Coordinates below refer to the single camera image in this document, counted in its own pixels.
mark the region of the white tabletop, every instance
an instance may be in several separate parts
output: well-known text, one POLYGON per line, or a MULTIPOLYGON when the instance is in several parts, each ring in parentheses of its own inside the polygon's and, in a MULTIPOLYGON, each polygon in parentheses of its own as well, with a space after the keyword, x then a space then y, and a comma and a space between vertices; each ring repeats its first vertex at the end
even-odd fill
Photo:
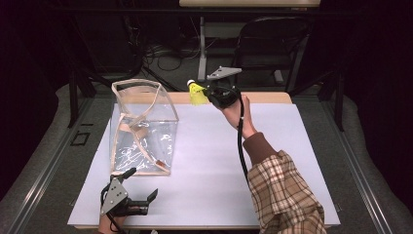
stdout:
MULTIPOLYGON (((127 218, 126 228, 249 229, 258 228, 241 167, 237 133, 211 104, 176 104, 179 115, 171 175, 133 176, 124 186, 133 200, 159 189, 146 216, 127 218)), ((325 224, 338 225, 312 145, 294 104, 253 103, 254 125, 276 150, 293 158, 299 172, 325 209, 325 224)), ((69 225, 98 225, 99 196, 109 181, 109 133, 106 129, 69 225)), ((245 153, 247 166, 250 162, 245 153)))

